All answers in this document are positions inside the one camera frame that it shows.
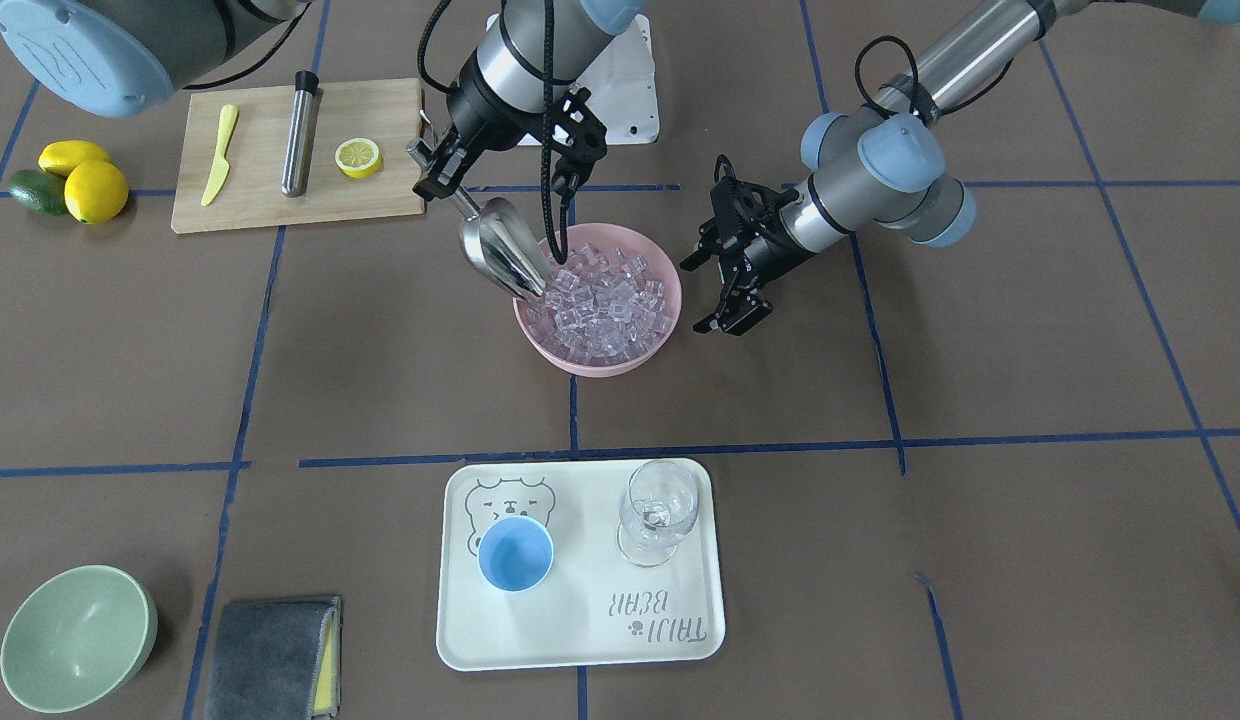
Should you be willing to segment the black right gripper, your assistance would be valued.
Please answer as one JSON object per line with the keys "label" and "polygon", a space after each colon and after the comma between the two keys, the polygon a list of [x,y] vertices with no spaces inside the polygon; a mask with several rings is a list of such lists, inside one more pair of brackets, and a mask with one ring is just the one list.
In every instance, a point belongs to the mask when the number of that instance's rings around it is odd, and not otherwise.
{"label": "black right gripper", "polygon": [[515,147],[527,133],[527,113],[502,99],[482,76],[459,76],[446,109],[450,126],[436,151],[424,138],[408,145],[408,155],[420,169],[413,192],[424,201],[448,200],[480,155]]}

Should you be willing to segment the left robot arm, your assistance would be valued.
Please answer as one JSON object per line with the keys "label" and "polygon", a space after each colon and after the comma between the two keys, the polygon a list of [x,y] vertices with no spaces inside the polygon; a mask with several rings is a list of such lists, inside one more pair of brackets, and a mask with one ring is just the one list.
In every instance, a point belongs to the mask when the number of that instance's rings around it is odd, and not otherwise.
{"label": "left robot arm", "polygon": [[765,286],[875,224],[920,247],[954,245],[977,217],[966,183],[946,173],[934,126],[987,94],[1016,56],[1040,41],[1083,1],[985,1],[930,50],[905,51],[908,67],[861,107],[815,118],[800,141],[807,178],[771,190],[740,178],[725,155],[715,159],[711,219],[681,261],[720,274],[715,309],[694,323],[701,335],[742,336],[773,311]]}

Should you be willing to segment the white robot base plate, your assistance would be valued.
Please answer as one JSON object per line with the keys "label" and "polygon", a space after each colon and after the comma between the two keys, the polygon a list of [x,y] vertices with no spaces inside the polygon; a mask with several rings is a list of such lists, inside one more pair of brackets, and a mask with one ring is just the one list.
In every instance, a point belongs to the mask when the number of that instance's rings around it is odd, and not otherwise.
{"label": "white robot base plate", "polygon": [[[651,27],[644,1],[556,1],[553,92],[585,88],[608,145],[655,143],[660,133]],[[474,51],[477,76],[506,108],[544,110],[544,2],[507,1]]]}

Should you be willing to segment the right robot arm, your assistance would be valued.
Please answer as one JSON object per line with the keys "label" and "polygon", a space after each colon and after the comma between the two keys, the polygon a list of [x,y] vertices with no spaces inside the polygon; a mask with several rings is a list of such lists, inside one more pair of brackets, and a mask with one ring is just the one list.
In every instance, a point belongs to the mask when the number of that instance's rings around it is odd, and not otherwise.
{"label": "right robot arm", "polygon": [[[305,1],[0,1],[0,37],[30,74],[99,116],[134,116],[205,76]],[[422,146],[422,200],[454,195],[484,152],[543,143],[541,190],[570,200],[606,155],[605,124],[578,86],[632,26],[642,1],[505,1],[456,78],[440,86],[450,126]]]}

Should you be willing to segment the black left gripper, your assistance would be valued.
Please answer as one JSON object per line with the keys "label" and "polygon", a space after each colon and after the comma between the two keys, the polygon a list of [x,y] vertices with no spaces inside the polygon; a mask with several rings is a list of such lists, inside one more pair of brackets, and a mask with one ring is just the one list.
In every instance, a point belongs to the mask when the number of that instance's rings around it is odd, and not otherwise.
{"label": "black left gripper", "polygon": [[799,200],[799,190],[775,191],[735,176],[715,178],[712,217],[698,227],[692,252],[680,260],[683,271],[694,271],[711,259],[719,266],[719,304],[693,323],[696,333],[740,337],[773,314],[763,286],[815,255],[799,247],[781,217],[781,209],[794,209]]}

